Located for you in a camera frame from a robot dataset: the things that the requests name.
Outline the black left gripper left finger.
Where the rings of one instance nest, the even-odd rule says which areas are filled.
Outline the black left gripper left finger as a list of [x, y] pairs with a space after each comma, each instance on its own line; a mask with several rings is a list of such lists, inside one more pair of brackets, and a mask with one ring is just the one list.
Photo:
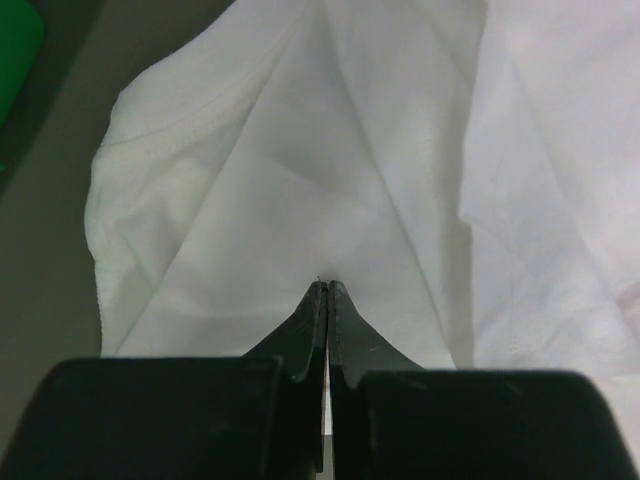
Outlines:
[[14, 434], [18, 479], [312, 479], [323, 468], [327, 286], [239, 357], [77, 359]]

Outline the white t-shirt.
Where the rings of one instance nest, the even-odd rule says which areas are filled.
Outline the white t-shirt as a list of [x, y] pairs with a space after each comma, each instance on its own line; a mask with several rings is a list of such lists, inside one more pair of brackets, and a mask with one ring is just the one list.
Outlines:
[[339, 280], [425, 367], [595, 381], [639, 444], [639, 5], [237, 1], [119, 95], [106, 356], [238, 355]]

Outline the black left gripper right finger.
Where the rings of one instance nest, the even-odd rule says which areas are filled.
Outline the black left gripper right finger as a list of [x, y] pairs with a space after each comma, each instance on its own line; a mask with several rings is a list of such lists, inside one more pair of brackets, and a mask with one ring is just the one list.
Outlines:
[[565, 371], [427, 370], [328, 293], [338, 479], [624, 479], [603, 396]]

